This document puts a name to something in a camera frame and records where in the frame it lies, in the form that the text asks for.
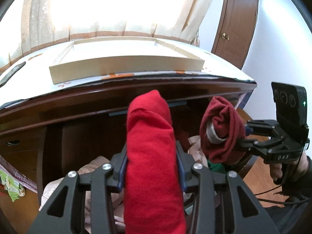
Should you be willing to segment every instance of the green cloth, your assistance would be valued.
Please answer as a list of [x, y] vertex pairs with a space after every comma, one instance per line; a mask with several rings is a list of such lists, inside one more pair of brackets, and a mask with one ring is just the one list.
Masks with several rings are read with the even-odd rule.
[[11, 200], [14, 202], [19, 199], [20, 196], [25, 195], [24, 187], [16, 180], [14, 180], [8, 173], [0, 170], [1, 184], [4, 189], [8, 191]]
[[224, 173], [226, 174], [226, 170], [223, 166], [223, 164], [221, 163], [212, 163], [207, 159], [207, 163], [208, 163], [208, 168], [209, 170], [211, 170], [212, 172], [217, 172], [217, 173]]

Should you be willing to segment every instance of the cardboard box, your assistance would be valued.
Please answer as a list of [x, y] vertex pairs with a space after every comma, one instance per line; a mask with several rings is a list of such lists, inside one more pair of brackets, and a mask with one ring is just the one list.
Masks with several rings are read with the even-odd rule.
[[150, 37], [101, 37], [71, 42], [49, 66], [53, 84], [141, 71], [201, 71], [204, 60]]

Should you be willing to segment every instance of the red cloth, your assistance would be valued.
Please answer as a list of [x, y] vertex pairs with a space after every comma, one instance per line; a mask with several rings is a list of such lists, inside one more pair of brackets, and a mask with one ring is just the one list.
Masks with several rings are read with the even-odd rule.
[[[225, 142], [212, 144], [208, 140], [206, 128], [209, 119], [212, 119], [217, 136], [228, 138]], [[233, 150], [237, 139], [246, 138], [244, 124], [233, 105], [223, 97], [212, 98], [202, 117], [199, 135], [202, 151], [212, 163], [231, 165], [244, 155], [244, 152]]]
[[126, 234], [185, 234], [170, 110], [156, 90], [129, 106], [127, 155]]

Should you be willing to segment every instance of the cable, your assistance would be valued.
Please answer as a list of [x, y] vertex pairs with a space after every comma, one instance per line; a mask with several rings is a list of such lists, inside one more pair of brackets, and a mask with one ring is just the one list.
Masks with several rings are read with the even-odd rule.
[[264, 202], [270, 202], [270, 203], [275, 203], [275, 204], [283, 204], [283, 205], [294, 205], [294, 204], [301, 204], [301, 203], [305, 203], [308, 202], [310, 199], [305, 199], [302, 201], [294, 201], [294, 202], [282, 202], [282, 201], [272, 201], [272, 200], [267, 200], [267, 199], [261, 199], [261, 198], [257, 198], [259, 201], [264, 201]]
[[271, 191], [273, 191], [273, 190], [275, 190], [275, 189], [277, 189], [277, 188], [279, 188], [279, 187], [281, 187], [281, 186], [282, 186], [282, 185], [279, 185], [279, 186], [274, 187], [274, 188], [272, 188], [272, 189], [270, 189], [270, 190], [268, 190], [268, 191], [265, 191], [265, 192], [260, 192], [260, 193], [256, 193], [256, 194], [255, 194], [255, 196], [257, 196], [257, 195], [261, 195], [261, 194], [264, 194], [264, 193], [271, 192]]
[[[295, 169], [294, 169], [294, 172], [293, 172], [293, 174], [292, 174], [292, 176], [291, 176], [290, 178], [292, 178], [292, 177], [294, 176], [295, 172], [297, 171], [297, 168], [298, 168], [298, 166], [299, 166], [299, 163], [300, 163], [300, 160], [301, 160], [301, 157], [302, 157], [302, 153], [303, 153], [303, 148], [302, 148], [301, 154], [300, 154], [300, 156], [299, 156], [298, 163], [296, 164], [296, 167], [295, 167]], [[274, 187], [274, 188], [272, 188], [272, 189], [270, 189], [270, 190], [267, 190], [267, 191], [265, 191], [265, 192], [256, 193], [255, 196], [261, 195], [261, 194], [265, 194], [265, 193], [268, 193], [268, 192], [271, 192], [271, 191], [273, 191], [273, 190], [275, 190], [275, 189], [277, 189], [277, 188], [279, 188], [279, 187], [281, 187], [281, 186], [282, 186], [282, 185], [279, 185], [279, 186]]]

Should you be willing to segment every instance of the curtain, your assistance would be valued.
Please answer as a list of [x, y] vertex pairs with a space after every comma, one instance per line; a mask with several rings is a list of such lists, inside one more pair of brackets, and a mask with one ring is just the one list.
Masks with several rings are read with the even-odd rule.
[[131, 35], [199, 43], [211, 2], [15, 0], [0, 22], [0, 73], [22, 56], [73, 39]]

